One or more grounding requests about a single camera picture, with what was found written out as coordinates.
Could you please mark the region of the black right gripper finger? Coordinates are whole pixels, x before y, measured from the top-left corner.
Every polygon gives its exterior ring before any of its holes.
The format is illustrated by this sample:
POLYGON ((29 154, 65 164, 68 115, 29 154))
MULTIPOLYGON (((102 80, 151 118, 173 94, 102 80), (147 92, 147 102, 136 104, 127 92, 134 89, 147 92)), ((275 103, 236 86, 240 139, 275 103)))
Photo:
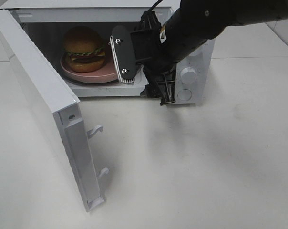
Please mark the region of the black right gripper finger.
POLYGON ((139 30, 156 30, 161 27, 161 23, 155 11, 145 11, 139 21, 139 30))
POLYGON ((163 73, 154 73, 143 68, 148 81, 140 96, 160 98, 160 105, 175 103, 175 67, 163 73))

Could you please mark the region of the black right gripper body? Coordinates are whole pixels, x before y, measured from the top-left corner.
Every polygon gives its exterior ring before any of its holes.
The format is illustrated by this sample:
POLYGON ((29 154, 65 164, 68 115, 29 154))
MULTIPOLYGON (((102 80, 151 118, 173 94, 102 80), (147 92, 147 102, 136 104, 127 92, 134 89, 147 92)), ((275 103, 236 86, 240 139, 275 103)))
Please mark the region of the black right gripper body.
POLYGON ((131 33, 135 57, 153 73, 171 70, 180 62, 180 28, 139 27, 131 33))

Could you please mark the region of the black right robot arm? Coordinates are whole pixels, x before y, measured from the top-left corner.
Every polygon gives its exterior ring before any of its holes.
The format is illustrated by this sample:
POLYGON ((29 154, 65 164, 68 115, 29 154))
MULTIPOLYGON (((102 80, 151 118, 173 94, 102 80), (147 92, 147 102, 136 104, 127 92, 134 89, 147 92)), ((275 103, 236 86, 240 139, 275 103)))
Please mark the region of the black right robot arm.
POLYGON ((176 65, 228 26, 288 19, 288 0, 183 0, 161 24, 153 5, 131 33, 136 61, 148 80, 142 95, 173 103, 176 65))

